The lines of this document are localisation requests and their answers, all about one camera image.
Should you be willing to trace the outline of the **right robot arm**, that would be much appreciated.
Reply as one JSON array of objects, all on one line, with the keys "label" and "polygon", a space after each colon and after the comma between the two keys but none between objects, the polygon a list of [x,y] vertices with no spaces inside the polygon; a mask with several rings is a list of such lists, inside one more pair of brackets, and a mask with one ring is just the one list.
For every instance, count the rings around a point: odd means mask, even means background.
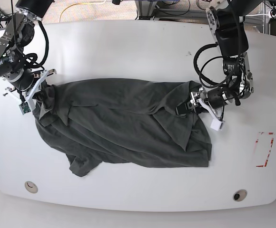
[{"label": "right robot arm", "polygon": [[[11,15],[0,18],[7,22],[4,34],[0,37],[0,78],[12,87],[6,89],[12,95],[18,93],[20,110],[25,114],[35,109],[35,100],[46,86],[46,78],[56,74],[55,69],[46,70],[44,64],[49,54],[49,38],[42,19],[53,2],[51,0],[19,0],[11,4]],[[45,38],[45,52],[41,61],[36,53],[24,53],[24,48],[35,35],[38,25]]]}]

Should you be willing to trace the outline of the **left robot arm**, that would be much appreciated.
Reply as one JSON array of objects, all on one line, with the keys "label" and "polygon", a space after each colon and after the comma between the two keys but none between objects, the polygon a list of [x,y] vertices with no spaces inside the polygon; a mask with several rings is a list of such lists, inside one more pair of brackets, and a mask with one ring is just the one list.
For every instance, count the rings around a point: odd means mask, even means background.
[{"label": "left robot arm", "polygon": [[[188,99],[176,108],[177,115],[210,113],[228,103],[241,105],[254,91],[253,76],[249,69],[248,39],[244,29],[245,17],[260,4],[259,0],[212,0],[205,12],[213,44],[201,47],[194,56],[193,66],[201,87],[191,92]],[[203,74],[197,61],[210,48],[219,48],[225,79],[219,83]]]}]

